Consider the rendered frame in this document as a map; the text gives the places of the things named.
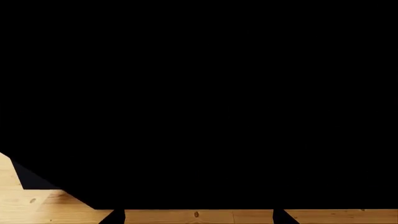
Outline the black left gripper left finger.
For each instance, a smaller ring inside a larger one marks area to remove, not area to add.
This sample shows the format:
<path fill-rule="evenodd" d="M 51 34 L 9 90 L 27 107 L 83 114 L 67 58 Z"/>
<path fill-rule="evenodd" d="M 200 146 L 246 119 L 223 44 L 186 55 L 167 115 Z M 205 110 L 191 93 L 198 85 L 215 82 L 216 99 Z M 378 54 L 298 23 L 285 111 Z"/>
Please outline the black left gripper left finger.
<path fill-rule="evenodd" d="M 125 210 L 115 209 L 98 224 L 125 224 Z"/>

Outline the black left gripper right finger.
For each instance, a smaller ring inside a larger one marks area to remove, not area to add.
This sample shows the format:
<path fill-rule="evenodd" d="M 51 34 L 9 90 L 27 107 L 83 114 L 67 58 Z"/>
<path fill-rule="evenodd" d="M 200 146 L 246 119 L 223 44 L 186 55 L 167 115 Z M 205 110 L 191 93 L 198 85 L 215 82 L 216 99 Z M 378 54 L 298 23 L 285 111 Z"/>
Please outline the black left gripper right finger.
<path fill-rule="evenodd" d="M 283 209 L 273 209 L 272 219 L 273 224 L 300 224 Z"/>

